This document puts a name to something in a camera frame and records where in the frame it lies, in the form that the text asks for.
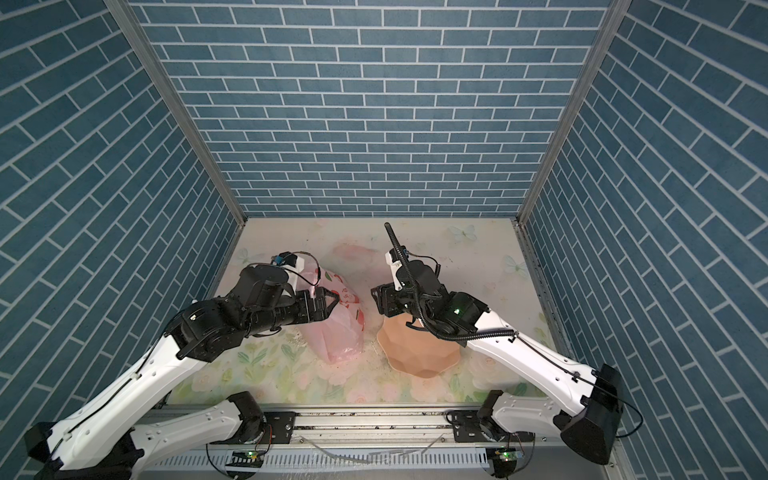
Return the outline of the pink plastic bag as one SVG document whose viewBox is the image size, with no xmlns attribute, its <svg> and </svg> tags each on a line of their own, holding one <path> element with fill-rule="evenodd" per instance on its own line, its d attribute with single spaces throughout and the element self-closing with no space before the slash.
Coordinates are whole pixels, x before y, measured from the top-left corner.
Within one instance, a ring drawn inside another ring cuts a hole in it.
<svg viewBox="0 0 768 480">
<path fill-rule="evenodd" d="M 325 363 L 348 361 L 363 351 L 365 316 L 358 295 L 333 271 L 324 270 L 319 286 L 340 297 L 327 320 L 299 326 L 303 340 Z"/>
</svg>

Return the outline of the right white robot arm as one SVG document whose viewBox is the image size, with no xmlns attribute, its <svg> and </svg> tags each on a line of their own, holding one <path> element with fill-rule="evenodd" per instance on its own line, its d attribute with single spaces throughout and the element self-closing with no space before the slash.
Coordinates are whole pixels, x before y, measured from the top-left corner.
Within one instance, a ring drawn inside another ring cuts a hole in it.
<svg viewBox="0 0 768 480">
<path fill-rule="evenodd" d="M 494 359 L 550 400 L 550 405 L 534 410 L 518 405 L 509 394 L 490 394 L 478 414 L 489 435 L 558 434 L 582 458 L 608 464 L 625 406 L 623 379 L 616 368 L 604 364 L 595 369 L 558 354 L 468 293 L 444 287 L 421 293 L 390 283 L 373 288 L 371 295 L 380 314 L 410 314 L 435 337 Z"/>
</svg>

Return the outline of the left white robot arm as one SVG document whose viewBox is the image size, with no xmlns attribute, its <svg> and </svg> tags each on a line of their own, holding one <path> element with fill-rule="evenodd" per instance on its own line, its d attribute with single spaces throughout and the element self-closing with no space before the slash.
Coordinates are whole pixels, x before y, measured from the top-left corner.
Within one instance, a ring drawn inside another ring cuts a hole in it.
<svg viewBox="0 0 768 480">
<path fill-rule="evenodd" d="M 252 336 L 320 322 L 338 293 L 300 290 L 298 268 L 245 267 L 224 296 L 177 313 L 134 365 L 75 413 L 39 422 L 24 435 L 27 454 L 41 463 L 39 479 L 133 479 L 146 466 L 209 443 L 260 441 L 266 419 L 247 391 L 193 414 L 155 423 L 140 419 L 172 389 Z"/>
</svg>

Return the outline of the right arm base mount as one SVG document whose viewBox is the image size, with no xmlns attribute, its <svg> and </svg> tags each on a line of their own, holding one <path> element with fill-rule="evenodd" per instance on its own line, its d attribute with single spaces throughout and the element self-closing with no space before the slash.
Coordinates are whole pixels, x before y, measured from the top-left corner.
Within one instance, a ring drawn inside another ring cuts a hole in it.
<svg viewBox="0 0 768 480">
<path fill-rule="evenodd" d="M 509 433 L 489 418 L 480 418 L 477 410 L 448 410 L 445 420 L 452 429 L 456 443 L 532 442 L 535 434 L 526 431 Z"/>
</svg>

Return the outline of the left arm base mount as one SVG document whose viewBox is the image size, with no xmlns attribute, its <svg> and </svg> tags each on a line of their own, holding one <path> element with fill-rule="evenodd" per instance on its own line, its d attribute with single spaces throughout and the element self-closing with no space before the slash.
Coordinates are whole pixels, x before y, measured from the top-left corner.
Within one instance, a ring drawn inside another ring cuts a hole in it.
<svg viewBox="0 0 768 480">
<path fill-rule="evenodd" d="M 215 441 L 222 445 L 287 445 L 291 442 L 297 413 L 268 411 L 260 420 L 249 421 L 226 439 Z"/>
</svg>

